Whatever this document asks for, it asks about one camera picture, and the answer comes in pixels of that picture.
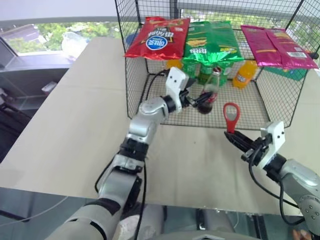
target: barcode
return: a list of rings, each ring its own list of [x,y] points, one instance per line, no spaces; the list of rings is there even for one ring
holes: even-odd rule
[[[306,58],[307,56],[305,55],[304,52],[287,52],[290,57],[295,57],[295,58]]]

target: bottle label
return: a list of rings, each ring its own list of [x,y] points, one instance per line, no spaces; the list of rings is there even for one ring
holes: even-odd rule
[[[244,82],[246,81],[246,79],[245,79],[243,76],[239,75],[239,74],[236,76],[236,79],[237,79],[239,82],[242,82],[242,83],[244,83]]]
[[[227,67],[224,72],[223,75],[228,75],[229,73],[231,73],[232,68],[231,67]]]
[[[203,74],[211,75],[212,74],[212,66],[201,65],[200,72]]]
[[[184,64],[182,71],[189,75],[189,77],[194,78],[196,75],[196,64]]]
[[[209,97],[209,99],[206,102],[212,104],[215,100],[217,100],[217,97],[218,97],[218,93],[214,93],[211,95],[211,97]]]

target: table surface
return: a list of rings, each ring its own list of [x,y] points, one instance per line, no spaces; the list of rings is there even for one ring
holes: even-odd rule
[[[97,177],[126,135],[125,59],[119,39],[93,39],[0,165],[0,187],[96,198]],[[320,174],[320,81],[310,71],[279,151]],[[259,131],[243,131],[250,138]],[[161,125],[149,148],[148,203],[279,214],[254,184],[223,129]],[[264,186],[279,187],[254,169]],[[300,211],[285,204],[288,215]]]

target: wire mesh cage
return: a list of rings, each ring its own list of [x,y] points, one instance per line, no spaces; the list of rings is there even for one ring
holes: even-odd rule
[[[145,17],[166,19],[190,18],[197,21],[231,21],[241,55],[253,60],[253,54],[240,28],[254,25],[265,28],[284,28],[301,47],[310,53],[319,50],[320,2],[318,0],[115,0],[118,21],[126,52],[144,24]],[[236,62],[228,74],[231,80],[244,62]],[[132,118],[146,99],[154,76],[166,67],[165,61],[144,58],[126,58],[127,114]],[[259,68],[253,80],[243,89],[227,81],[219,89],[218,98],[209,114],[195,108],[186,108],[171,114],[164,122],[168,125],[206,128],[225,128],[223,106],[234,102],[240,106],[241,117],[237,128],[257,130],[269,121],[284,121],[289,127],[303,88],[306,69]],[[157,76],[150,87],[149,98],[165,95],[166,78]],[[190,95],[198,97],[202,85],[194,84]]]

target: orange juice bottle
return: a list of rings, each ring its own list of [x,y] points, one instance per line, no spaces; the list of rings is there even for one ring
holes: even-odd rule
[[[246,60],[244,65],[240,67],[232,80],[234,87],[243,89],[254,77],[258,66],[254,60]]]
[[[166,62],[166,68],[170,69],[171,67],[177,67],[178,69],[182,68],[182,63],[180,59],[171,59]]]

